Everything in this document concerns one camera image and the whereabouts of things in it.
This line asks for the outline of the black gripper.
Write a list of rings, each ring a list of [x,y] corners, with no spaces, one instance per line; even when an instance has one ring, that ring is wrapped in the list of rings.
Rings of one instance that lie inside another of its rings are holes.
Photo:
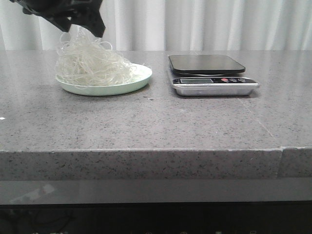
[[[95,37],[103,37],[105,25],[99,13],[101,0],[11,0],[23,7],[23,13],[41,16],[63,32],[71,24],[79,25]]]

